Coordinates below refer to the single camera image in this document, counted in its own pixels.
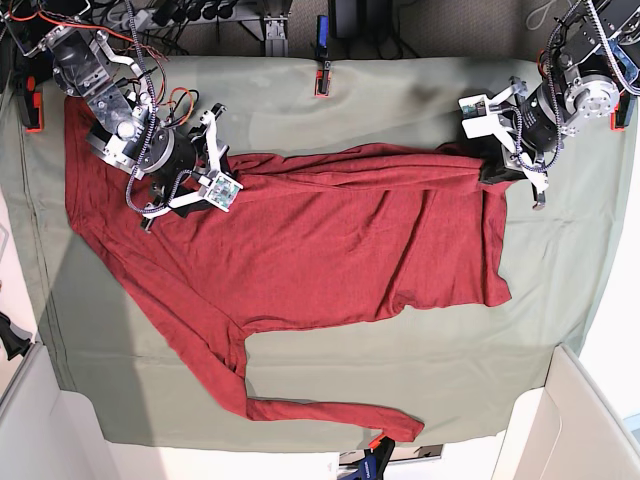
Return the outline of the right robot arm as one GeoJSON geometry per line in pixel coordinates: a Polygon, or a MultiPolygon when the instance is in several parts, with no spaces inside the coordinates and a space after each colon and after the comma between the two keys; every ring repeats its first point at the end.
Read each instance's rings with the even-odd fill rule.
{"type": "Polygon", "coordinates": [[[15,45],[22,131],[63,130],[73,233],[141,239],[247,224],[256,199],[220,139],[224,105],[198,110],[195,93],[162,102],[136,32],[119,53],[104,27],[39,1],[3,2],[1,21],[15,45]]]}

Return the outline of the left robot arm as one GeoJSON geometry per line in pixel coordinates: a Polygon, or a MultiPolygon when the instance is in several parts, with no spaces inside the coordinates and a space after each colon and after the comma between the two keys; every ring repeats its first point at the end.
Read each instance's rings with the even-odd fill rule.
{"type": "Polygon", "coordinates": [[[546,203],[548,172],[564,142],[607,117],[625,129],[639,101],[639,4],[576,1],[556,21],[537,60],[540,84],[528,90],[513,76],[490,97],[462,98],[462,127],[469,139],[491,137],[500,156],[484,162],[486,185],[526,179],[534,206],[546,203]]]}

